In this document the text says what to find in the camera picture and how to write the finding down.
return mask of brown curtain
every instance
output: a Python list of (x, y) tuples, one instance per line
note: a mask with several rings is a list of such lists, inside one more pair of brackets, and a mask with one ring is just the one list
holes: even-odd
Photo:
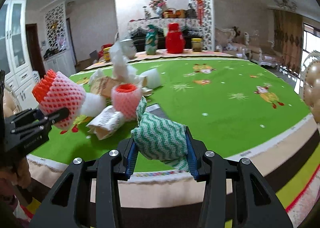
[(273, 10), (275, 51), (282, 53), (282, 65), (299, 73), (302, 55), (303, 17), (299, 14)]

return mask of screw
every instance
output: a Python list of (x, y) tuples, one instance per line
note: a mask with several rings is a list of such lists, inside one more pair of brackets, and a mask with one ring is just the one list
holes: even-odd
[(109, 155), (110, 155), (110, 156), (117, 156), (118, 154), (119, 154), (119, 151), (118, 151), (118, 150), (113, 149), (113, 150), (110, 150), (110, 151), (109, 151)]
[(205, 155), (208, 156), (208, 157), (213, 157), (214, 156), (214, 152), (208, 150), (208, 151), (205, 152)]
[(244, 163), (245, 165), (249, 165), (251, 161), (250, 161), (250, 159), (244, 157), (241, 159), (241, 162)]
[(80, 158), (80, 157), (77, 157), (73, 160), (73, 164), (75, 164), (75, 165), (79, 165), (81, 162), (82, 162), (82, 158)]

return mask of yellow lid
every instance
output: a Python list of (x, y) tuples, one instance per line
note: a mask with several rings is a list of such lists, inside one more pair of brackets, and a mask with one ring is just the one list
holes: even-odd
[(202, 41), (202, 39), (201, 38), (192, 38), (191, 41), (200, 43)]

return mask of green tablecloth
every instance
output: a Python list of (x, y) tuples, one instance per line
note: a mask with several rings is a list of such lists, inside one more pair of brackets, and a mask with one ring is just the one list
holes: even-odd
[[(157, 68), (161, 75), (162, 86), (147, 98), (148, 104), (158, 103), (171, 120), (188, 126), (194, 138), (223, 157), (264, 143), (309, 113), (291, 86), (245, 60), (175, 59), (138, 62), (133, 66), (139, 74)], [(105, 68), (103, 72), (111, 76), (112, 70)], [(92, 73), (79, 73), (70, 78), (77, 82)], [(267, 93), (255, 93), (257, 86), (267, 87), (260, 89)], [(60, 130), (53, 127), (50, 141), (32, 154), (66, 164), (76, 157), (86, 161), (96, 159), (129, 137), (136, 121), (126, 123), (105, 140), (89, 135), (86, 124), (78, 125), (76, 133), (60, 134)], [(149, 161), (141, 154), (135, 167), (136, 172), (168, 169), (169, 166)]]

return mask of blue gripper pad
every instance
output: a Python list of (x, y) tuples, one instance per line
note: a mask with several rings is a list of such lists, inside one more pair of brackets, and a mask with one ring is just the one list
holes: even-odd
[(190, 171), (190, 174), (193, 176), (194, 180), (197, 180), (199, 178), (199, 172), (197, 168), (197, 157), (195, 155), (195, 152), (193, 151), (190, 138), (187, 134), (186, 134), (186, 141), (187, 141), (187, 148), (188, 148), (187, 161), (188, 161), (189, 171)]
[(135, 142), (132, 142), (130, 151), (127, 157), (127, 168), (125, 174), (128, 179), (130, 179), (131, 175), (134, 172), (134, 168), (136, 165), (137, 157), (138, 157), (139, 149)]

